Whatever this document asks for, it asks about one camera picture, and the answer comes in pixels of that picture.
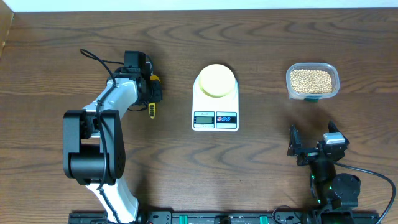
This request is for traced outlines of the yellow measuring scoop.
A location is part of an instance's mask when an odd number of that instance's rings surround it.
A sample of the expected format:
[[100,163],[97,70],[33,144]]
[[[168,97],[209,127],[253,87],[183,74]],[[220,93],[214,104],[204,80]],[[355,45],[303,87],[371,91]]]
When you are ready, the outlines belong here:
[[156,103],[162,100],[162,87],[160,78],[157,75],[150,76],[151,85],[152,85],[152,96],[149,100],[149,115],[152,119],[156,116]]

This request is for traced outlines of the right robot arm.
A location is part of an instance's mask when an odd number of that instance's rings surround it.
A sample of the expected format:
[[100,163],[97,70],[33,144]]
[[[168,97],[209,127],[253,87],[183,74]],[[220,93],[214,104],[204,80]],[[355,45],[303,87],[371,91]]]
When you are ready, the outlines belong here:
[[328,132],[315,147],[303,147],[298,129],[289,129],[290,141],[287,155],[296,157],[298,166],[310,167],[310,189],[318,207],[302,218],[304,223],[322,223],[323,219],[353,221],[350,212],[358,206],[361,181],[355,175],[336,173],[335,163],[345,156],[350,141],[334,122],[328,123]]

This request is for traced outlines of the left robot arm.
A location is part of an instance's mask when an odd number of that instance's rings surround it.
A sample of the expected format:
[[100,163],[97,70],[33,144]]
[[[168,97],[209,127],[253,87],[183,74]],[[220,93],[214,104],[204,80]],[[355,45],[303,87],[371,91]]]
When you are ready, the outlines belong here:
[[105,209],[71,213],[69,223],[146,223],[123,176],[126,152],[121,120],[133,105],[143,105],[154,115],[154,105],[161,99],[160,80],[152,64],[125,63],[111,74],[92,103],[65,112],[64,173],[93,192]]

